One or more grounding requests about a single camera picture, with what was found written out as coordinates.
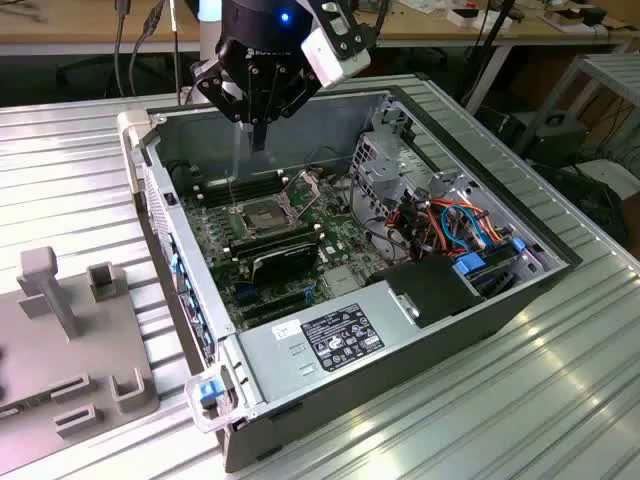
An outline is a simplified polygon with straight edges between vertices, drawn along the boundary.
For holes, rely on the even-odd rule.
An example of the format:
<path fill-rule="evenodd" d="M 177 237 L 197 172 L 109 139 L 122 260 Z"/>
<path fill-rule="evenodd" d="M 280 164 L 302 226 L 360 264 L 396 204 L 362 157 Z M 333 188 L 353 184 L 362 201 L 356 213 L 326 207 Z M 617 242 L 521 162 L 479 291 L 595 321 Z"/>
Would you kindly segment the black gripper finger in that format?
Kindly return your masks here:
<path fill-rule="evenodd" d="M 290 118 L 320 88 L 310 68 L 277 66 L 266 105 L 259 120 L 259 149 L 264 150 L 269 126 L 279 118 Z"/>
<path fill-rule="evenodd" d="M 200 60 L 192 65 L 194 89 L 232 123 L 239 123 L 249 138 L 251 150 L 260 149 L 260 120 L 252 115 L 249 95 L 231 79 L 218 60 Z"/>

